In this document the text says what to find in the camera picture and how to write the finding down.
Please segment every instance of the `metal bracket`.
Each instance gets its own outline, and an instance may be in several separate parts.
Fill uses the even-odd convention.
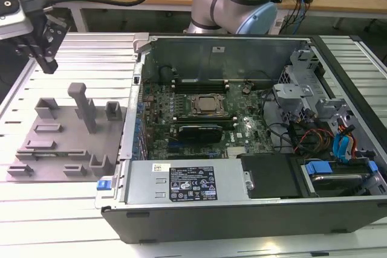
[[[243,172],[244,182],[248,190],[253,190],[255,188],[254,182],[250,172]]]
[[[151,49],[149,33],[136,33],[133,38],[133,48],[135,53],[142,53]]]
[[[344,99],[320,99],[316,103],[316,113],[319,118],[331,118],[343,105],[345,105]]]

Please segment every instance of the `slotted metal surface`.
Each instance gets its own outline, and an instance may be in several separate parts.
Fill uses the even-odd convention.
[[[107,100],[127,105],[132,37],[69,34],[58,54],[57,73],[42,75],[31,64],[11,102],[2,104],[6,110],[0,119],[0,181],[35,119],[34,106],[41,93],[57,97],[59,105],[75,105],[63,92],[71,82],[82,81],[88,96],[98,97],[96,105]],[[382,258],[387,251],[387,219],[350,234],[127,245],[94,208],[95,195],[94,182],[0,182],[1,257],[110,257],[112,253],[130,258],[311,257],[311,252],[325,251],[342,258]]]
[[[349,36],[321,38],[376,115],[387,126],[387,70],[384,64],[362,42],[355,42]],[[328,74],[324,77],[333,94],[338,98],[342,97],[333,79]]]

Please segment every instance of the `warning label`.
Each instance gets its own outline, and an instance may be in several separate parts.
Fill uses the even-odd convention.
[[[215,174],[212,166],[171,167],[169,169],[169,199],[172,202],[214,201]]]

